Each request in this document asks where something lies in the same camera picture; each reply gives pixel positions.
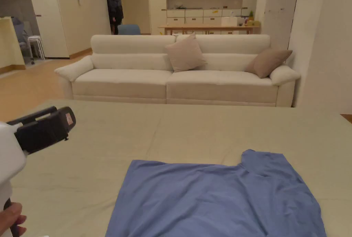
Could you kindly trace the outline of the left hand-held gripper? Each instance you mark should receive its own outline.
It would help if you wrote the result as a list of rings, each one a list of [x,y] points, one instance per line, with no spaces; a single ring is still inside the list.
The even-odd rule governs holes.
[[[70,107],[51,106],[18,119],[0,123],[0,211],[11,205],[10,180],[26,164],[27,154],[33,154],[62,140],[76,125]]]

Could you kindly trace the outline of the person's left hand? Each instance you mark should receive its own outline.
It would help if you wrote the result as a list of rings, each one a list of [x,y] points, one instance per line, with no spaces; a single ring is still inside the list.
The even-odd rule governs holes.
[[[21,226],[27,220],[27,216],[22,214],[22,204],[18,202],[12,202],[11,206],[0,213],[0,236],[10,230],[10,227],[14,224],[17,225],[19,236],[26,233],[27,228]]]

